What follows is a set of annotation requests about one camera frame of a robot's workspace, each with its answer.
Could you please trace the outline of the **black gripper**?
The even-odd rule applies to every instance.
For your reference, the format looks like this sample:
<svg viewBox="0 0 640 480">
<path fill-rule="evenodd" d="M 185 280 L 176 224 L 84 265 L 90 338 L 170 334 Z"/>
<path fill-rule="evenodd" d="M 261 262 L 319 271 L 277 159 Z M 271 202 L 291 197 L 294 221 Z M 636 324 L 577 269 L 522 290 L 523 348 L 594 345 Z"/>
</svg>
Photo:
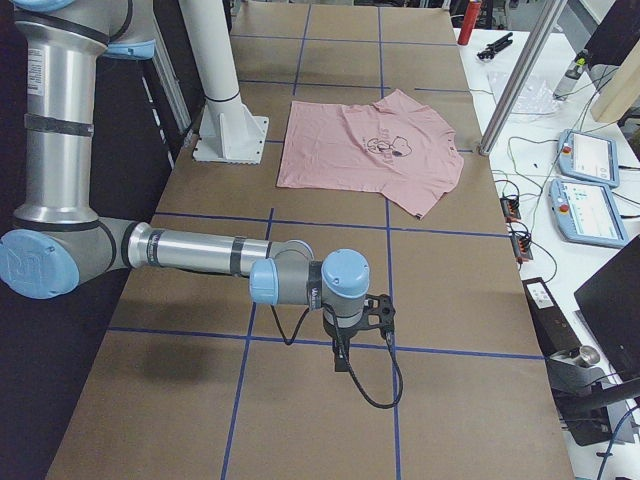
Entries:
<svg viewBox="0 0 640 480">
<path fill-rule="evenodd" d="M 348 372 L 350 347 L 349 339 L 344 335 L 344 332 L 326 316 L 323 317 L 323 328 L 325 332 L 331 337 L 332 351 L 334 355 L 334 371 Z"/>
</svg>

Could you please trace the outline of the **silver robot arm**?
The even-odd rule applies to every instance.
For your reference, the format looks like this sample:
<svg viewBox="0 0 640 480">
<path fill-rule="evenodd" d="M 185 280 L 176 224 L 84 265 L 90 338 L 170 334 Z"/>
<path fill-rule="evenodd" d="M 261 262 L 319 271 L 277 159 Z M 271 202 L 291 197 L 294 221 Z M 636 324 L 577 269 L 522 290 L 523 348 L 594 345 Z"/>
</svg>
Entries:
<svg viewBox="0 0 640 480">
<path fill-rule="evenodd" d="M 1 278 L 49 299 L 106 272 L 154 266 L 245 277 L 259 304 L 321 310 L 335 367 L 348 371 L 350 339 L 373 311 L 369 266 L 341 249 L 316 260 L 303 241 L 271 242 L 157 229 L 107 218 L 89 204 L 96 63 L 155 53 L 149 1 L 17 1 L 28 43 L 26 199 L 1 239 Z"/>
</svg>

